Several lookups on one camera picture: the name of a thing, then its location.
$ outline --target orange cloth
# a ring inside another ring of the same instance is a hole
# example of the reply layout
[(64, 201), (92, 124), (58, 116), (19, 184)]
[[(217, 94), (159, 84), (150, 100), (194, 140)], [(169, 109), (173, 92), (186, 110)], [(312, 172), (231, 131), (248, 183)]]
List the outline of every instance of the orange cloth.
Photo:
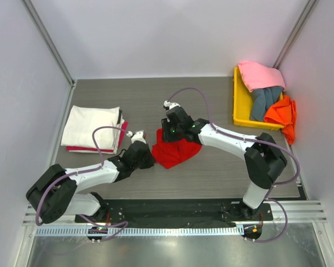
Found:
[(277, 123), (284, 126), (281, 130), (286, 136), (289, 145), (293, 144), (296, 134), (297, 109), (296, 102), (291, 101), (289, 96), (284, 95), (283, 99), (273, 104), (263, 118), (265, 122)]

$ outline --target gray table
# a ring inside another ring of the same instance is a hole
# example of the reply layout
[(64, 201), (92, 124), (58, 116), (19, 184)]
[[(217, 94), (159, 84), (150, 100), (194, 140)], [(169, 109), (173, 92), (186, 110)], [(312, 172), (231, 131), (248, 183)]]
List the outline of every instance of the gray table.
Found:
[[(279, 131), (266, 131), (233, 125), (232, 77), (197, 78), (141, 78), (114, 80), (79, 80), (72, 105), (80, 107), (112, 108), (120, 106), (129, 122), (129, 130), (145, 130), (147, 142), (156, 142), (156, 130), (165, 116), (164, 100), (186, 86), (202, 89), (207, 95), (214, 122), (223, 128), (249, 135), (271, 134), (276, 143), (285, 146)], [(194, 91), (185, 91), (174, 98), (193, 119), (207, 118), (203, 99)], [(127, 148), (125, 138), (122, 148)], [(63, 167), (82, 167), (99, 162), (97, 154), (67, 152), (60, 147), (56, 159)], [(278, 181), (288, 180), (294, 172), (289, 164)], [(192, 159), (169, 170), (159, 164), (148, 170), (137, 170), (123, 181), (93, 187), (106, 199), (153, 198), (220, 198), (242, 197), (250, 183), (245, 163), (236, 156), (213, 147), (203, 147)], [(279, 186), (271, 194), (275, 197), (298, 197), (296, 183)]]
[[(283, 224), (264, 225), (261, 239), (276, 236), (282, 228)], [(36, 237), (27, 266), (325, 267), (326, 264), (312, 224), (290, 224), (286, 234), (266, 244), (253, 244), (235, 235), (131, 237), (93, 245), (88, 244), (86, 237)]]

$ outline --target folded white towel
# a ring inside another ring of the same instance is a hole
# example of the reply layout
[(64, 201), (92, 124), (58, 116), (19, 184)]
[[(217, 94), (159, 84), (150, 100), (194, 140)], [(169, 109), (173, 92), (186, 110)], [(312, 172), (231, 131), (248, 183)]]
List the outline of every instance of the folded white towel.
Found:
[[(118, 127), (119, 109), (120, 107), (103, 109), (73, 106), (63, 131), (61, 146), (95, 148), (92, 139), (93, 131), (101, 126)], [(99, 148), (115, 151), (118, 134), (118, 130), (109, 128), (97, 131), (95, 139)]]

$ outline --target red cloth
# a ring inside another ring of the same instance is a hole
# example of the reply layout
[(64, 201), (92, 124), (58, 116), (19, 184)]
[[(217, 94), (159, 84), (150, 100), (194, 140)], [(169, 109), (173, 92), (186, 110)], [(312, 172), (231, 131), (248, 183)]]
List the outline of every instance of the red cloth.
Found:
[[(127, 121), (125, 121), (122, 125), (121, 128), (123, 130), (127, 129)], [(122, 140), (124, 139), (125, 133), (123, 131), (120, 131), (120, 135), (119, 135), (119, 143), (117, 144), (117, 148), (120, 147)], [(93, 151), (93, 152), (97, 152), (97, 149), (92, 149), (89, 147), (82, 147), (82, 146), (67, 146), (66, 149), (68, 151), (75, 151), (75, 150), (86, 150), (86, 151)], [(105, 153), (113, 153), (114, 151), (112, 149), (102, 149), (101, 152), (105, 152)]]
[(156, 162), (169, 169), (177, 164), (190, 159), (201, 149), (201, 145), (187, 142), (182, 139), (177, 142), (165, 143), (162, 140), (162, 129), (156, 133), (157, 144), (152, 146), (152, 155)]

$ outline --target white wall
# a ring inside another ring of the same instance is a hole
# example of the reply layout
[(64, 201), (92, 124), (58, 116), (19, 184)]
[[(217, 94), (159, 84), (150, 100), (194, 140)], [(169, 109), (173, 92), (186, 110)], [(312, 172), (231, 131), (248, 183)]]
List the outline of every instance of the white wall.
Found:
[(69, 90), (22, 3), (0, 0), (0, 267), (12, 266)]
[(297, 102), (294, 148), (306, 189), (334, 232), (334, 0), (319, 2), (281, 71)]
[(273, 65), (305, 0), (33, 0), (74, 78), (232, 75)]

